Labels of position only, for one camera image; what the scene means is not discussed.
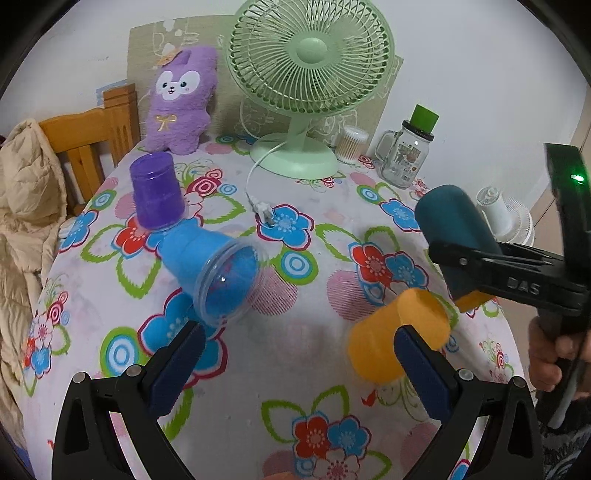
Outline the person's right hand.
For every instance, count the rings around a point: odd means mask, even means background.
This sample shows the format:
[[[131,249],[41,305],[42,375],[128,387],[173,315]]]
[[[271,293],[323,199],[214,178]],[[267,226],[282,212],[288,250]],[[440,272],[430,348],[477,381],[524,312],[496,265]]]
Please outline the person's right hand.
[[[580,359],[586,363],[586,370],[574,396],[575,400],[590,397],[590,334],[562,336],[551,341],[540,328],[535,317],[529,324],[529,377],[533,387],[539,391],[551,392],[562,379],[556,362],[559,358]]]

